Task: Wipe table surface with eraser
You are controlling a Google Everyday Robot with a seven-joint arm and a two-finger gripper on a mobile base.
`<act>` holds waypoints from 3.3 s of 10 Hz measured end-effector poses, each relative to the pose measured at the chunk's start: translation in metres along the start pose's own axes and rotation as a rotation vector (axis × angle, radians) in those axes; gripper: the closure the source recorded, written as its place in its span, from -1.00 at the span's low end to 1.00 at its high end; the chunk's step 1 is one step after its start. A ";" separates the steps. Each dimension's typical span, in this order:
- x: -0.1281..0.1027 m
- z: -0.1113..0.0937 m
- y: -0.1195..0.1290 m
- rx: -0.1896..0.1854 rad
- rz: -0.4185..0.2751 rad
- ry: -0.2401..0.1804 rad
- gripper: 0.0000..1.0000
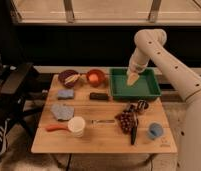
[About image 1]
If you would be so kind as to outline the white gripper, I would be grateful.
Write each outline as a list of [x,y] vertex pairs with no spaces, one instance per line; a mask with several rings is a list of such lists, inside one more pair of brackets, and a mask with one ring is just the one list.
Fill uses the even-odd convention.
[[139,75],[137,73],[142,73],[145,68],[145,65],[137,63],[136,59],[131,57],[127,70],[127,73],[129,74],[127,78],[127,85],[132,86],[139,79]]

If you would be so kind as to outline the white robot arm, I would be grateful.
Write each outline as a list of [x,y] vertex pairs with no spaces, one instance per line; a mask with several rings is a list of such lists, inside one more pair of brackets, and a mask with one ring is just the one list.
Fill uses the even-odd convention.
[[182,125],[177,171],[201,171],[201,76],[169,53],[163,29],[142,29],[134,36],[136,48],[129,60],[127,84],[133,85],[148,65],[158,67],[187,104]]

